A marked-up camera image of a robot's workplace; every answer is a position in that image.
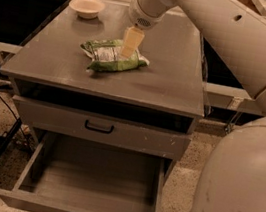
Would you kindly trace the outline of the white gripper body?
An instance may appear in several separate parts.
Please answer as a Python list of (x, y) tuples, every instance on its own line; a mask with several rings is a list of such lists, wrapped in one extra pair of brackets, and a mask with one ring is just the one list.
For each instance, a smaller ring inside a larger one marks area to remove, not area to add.
[(130, 2), (129, 19), (136, 28), (150, 30), (163, 19), (162, 15), (159, 17), (147, 15), (140, 7), (138, 0)]

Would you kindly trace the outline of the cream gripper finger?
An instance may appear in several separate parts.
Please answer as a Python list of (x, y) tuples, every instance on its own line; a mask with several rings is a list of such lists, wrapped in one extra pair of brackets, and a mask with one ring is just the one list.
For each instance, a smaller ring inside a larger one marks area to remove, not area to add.
[(145, 37), (144, 31), (137, 27), (129, 27), (123, 35), (123, 44), (120, 55), (122, 57), (130, 57), (133, 55)]

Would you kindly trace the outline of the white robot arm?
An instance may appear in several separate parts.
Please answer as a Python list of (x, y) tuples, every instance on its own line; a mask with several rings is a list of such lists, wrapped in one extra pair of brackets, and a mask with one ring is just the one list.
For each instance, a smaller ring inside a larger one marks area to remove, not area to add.
[(264, 116), (220, 140), (202, 169), (191, 212), (266, 212), (266, 20), (237, 0), (132, 0), (133, 25), (179, 6)]

